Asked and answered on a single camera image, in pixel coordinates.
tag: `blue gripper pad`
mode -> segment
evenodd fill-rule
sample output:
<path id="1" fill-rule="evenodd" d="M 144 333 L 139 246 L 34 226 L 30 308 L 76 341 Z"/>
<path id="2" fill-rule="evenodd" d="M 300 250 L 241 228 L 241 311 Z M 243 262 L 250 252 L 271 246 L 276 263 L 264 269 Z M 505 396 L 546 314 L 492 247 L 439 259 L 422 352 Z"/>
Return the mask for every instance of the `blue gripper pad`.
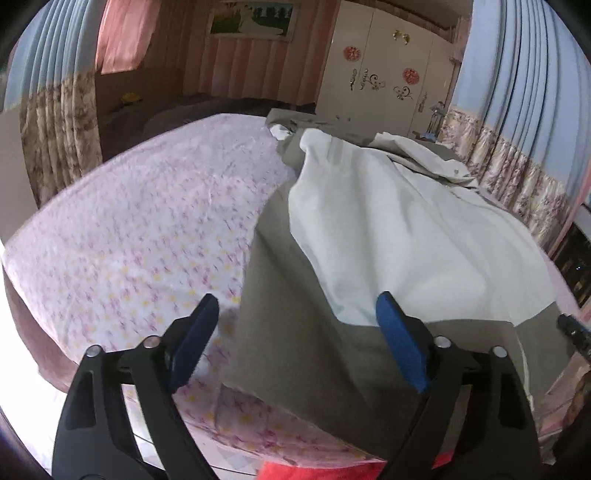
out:
<path id="1" fill-rule="evenodd" d="M 197 362 L 215 330 L 219 311 L 217 298 L 208 293 L 190 315 L 193 324 L 170 362 L 168 387 L 172 393 L 185 385 L 193 375 Z"/>
<path id="2" fill-rule="evenodd" d="M 375 313 L 386 342 L 392 352 L 399 369 L 407 383 L 419 393 L 425 392 L 430 380 L 427 376 L 427 345 L 428 337 L 433 337 L 423 323 L 415 318 L 407 317 L 396 303 L 390 292 L 383 292 L 375 304 Z M 413 333 L 409 331 L 409 323 L 418 322 Z"/>

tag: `blue curtain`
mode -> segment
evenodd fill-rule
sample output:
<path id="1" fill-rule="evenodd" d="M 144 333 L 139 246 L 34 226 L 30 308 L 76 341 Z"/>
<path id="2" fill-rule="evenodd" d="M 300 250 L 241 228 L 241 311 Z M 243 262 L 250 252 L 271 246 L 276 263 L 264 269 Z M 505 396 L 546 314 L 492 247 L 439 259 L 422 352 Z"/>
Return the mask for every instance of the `blue curtain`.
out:
<path id="1" fill-rule="evenodd" d="M 102 162 L 94 84 L 106 0 L 52 0 L 19 39 L 4 107 L 21 109 L 31 188 L 41 206 Z"/>
<path id="2" fill-rule="evenodd" d="M 549 246 L 591 155 L 591 65 L 543 0 L 478 0 L 440 142 Z"/>

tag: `wardrobe door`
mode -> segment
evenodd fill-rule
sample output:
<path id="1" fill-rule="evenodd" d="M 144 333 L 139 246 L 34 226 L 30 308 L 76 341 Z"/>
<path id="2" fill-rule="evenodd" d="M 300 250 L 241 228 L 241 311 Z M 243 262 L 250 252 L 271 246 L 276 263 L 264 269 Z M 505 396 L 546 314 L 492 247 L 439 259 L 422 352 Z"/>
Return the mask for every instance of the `wardrobe door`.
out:
<path id="1" fill-rule="evenodd" d="M 431 107 L 437 102 L 445 103 L 453 76 L 452 44 L 433 34 L 433 46 L 429 55 L 429 63 L 425 72 L 423 90 L 418 98 L 409 137 L 414 132 L 423 134 L 429 127 L 433 111 Z"/>
<path id="2" fill-rule="evenodd" d="M 365 44 L 374 9 L 342 1 L 326 60 L 316 114 L 348 124 L 354 110 Z"/>
<path id="3" fill-rule="evenodd" d="M 358 129 L 408 134 L 432 43 L 431 32 L 375 10 L 356 87 Z"/>

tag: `metal screw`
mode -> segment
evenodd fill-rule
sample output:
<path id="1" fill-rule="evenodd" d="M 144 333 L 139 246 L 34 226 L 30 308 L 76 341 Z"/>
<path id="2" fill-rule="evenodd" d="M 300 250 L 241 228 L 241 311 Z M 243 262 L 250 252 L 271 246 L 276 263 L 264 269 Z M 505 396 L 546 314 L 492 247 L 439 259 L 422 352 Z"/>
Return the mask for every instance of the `metal screw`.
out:
<path id="1" fill-rule="evenodd" d="M 86 349 L 86 356 L 93 357 L 97 356 L 99 353 L 103 351 L 100 345 L 91 345 Z"/>
<path id="2" fill-rule="evenodd" d="M 151 335 L 144 340 L 144 347 L 155 348 L 160 345 L 160 337 L 157 335 Z"/>
<path id="3" fill-rule="evenodd" d="M 492 353 L 494 353 L 499 358 L 505 358 L 507 356 L 507 350 L 501 346 L 494 346 L 492 348 Z"/>
<path id="4" fill-rule="evenodd" d="M 452 341 L 444 336 L 435 337 L 435 345 L 439 348 L 450 348 L 452 346 Z"/>

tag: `framed painting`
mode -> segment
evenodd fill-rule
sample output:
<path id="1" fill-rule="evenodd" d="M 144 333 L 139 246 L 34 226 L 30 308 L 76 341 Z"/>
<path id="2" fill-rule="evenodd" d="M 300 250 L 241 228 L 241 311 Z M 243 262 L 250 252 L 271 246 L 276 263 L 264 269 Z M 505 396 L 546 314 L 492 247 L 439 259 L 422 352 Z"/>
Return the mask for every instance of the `framed painting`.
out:
<path id="1" fill-rule="evenodd" d="M 216 37 L 291 41 L 298 10 L 297 0 L 222 1 L 212 8 L 207 32 Z"/>

